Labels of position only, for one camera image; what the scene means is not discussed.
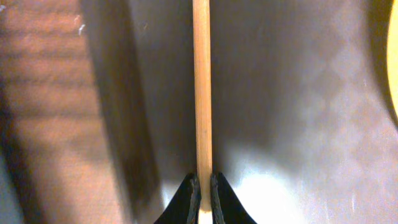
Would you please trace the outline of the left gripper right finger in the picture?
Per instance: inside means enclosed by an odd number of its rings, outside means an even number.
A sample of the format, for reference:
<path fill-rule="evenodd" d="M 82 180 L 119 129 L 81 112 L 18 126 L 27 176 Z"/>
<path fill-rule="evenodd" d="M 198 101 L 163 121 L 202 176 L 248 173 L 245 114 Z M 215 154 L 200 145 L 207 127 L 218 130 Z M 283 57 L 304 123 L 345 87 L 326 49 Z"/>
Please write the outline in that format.
<path fill-rule="evenodd" d="M 210 184 L 214 224 L 256 224 L 221 172 L 212 173 Z"/>

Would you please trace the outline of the wooden chopstick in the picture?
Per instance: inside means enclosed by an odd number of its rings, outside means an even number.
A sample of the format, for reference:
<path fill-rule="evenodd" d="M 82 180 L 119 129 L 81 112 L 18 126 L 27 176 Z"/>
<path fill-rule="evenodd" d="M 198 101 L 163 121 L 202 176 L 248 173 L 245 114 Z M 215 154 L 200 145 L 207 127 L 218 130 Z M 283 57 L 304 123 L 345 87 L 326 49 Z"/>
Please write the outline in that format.
<path fill-rule="evenodd" d="M 193 0 L 193 48 L 197 172 L 201 188 L 200 213 L 211 212 L 212 173 L 210 1 Z"/>

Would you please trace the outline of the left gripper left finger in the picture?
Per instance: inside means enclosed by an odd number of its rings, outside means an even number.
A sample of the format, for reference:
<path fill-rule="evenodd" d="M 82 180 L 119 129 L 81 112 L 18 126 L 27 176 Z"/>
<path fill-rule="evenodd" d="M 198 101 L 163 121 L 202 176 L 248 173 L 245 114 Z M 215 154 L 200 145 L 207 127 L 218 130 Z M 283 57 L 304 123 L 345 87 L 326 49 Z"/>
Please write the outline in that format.
<path fill-rule="evenodd" d="M 197 224 L 200 202 L 198 177 L 194 173 L 189 173 L 154 224 Z"/>

